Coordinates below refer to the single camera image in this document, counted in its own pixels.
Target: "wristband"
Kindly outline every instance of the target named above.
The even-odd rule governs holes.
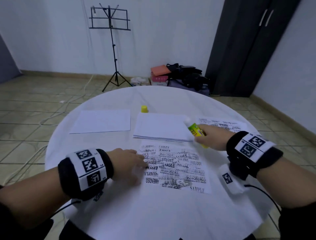
[[[104,188],[114,170],[105,151],[91,148],[67,155],[58,164],[58,172],[64,193],[86,201]]]
[[[283,152],[271,141],[259,135],[241,131],[233,135],[226,145],[230,171],[245,180],[248,174],[256,178],[260,169],[274,164]]]

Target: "hand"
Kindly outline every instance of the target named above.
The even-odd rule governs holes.
[[[195,141],[213,148],[217,151],[226,151],[226,144],[228,140],[235,134],[224,128],[219,128],[209,125],[198,125],[198,127],[205,133],[206,136],[195,137]]]
[[[132,173],[134,167],[146,168],[148,164],[144,162],[144,156],[136,154],[137,151],[129,149],[122,150],[121,148],[106,152],[110,157],[114,168],[114,181],[127,180],[130,184],[139,183],[136,175]]]

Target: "yellow glue stick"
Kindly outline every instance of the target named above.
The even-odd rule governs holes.
[[[202,130],[194,123],[189,117],[187,117],[184,120],[184,124],[186,127],[190,130],[190,132],[193,134],[193,136],[205,136],[205,134],[202,132]]]

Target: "black cable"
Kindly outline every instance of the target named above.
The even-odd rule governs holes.
[[[275,205],[276,208],[278,209],[279,213],[281,213],[281,210],[279,209],[279,206],[277,205],[277,203],[276,203],[276,202],[272,199],[272,197],[270,197],[270,195],[267,194],[265,191],[263,191],[262,189],[260,189],[260,188],[258,188],[258,187],[256,187],[256,186],[250,185],[250,184],[246,184],[246,185],[244,185],[244,186],[245,186],[245,187],[254,187],[254,188],[260,190],[261,192],[263,192],[265,195],[267,195],[267,196],[271,199],[271,201],[274,203],[274,205]]]
[[[66,205],[65,207],[62,207],[61,209],[59,209],[58,211],[56,211],[53,215],[51,215],[51,216],[49,217],[49,219],[51,219],[51,218],[54,217],[57,213],[59,213],[60,211],[64,210],[65,208],[67,208],[67,207],[69,207],[69,206],[71,206],[71,205],[73,205],[73,204],[75,204],[75,203],[81,203],[81,201],[77,200],[77,201],[74,201],[74,202],[72,202],[72,203]]]

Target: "dark cabinet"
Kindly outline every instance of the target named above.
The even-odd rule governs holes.
[[[298,3],[299,0],[225,1],[205,74],[215,82],[213,94],[251,95]]]

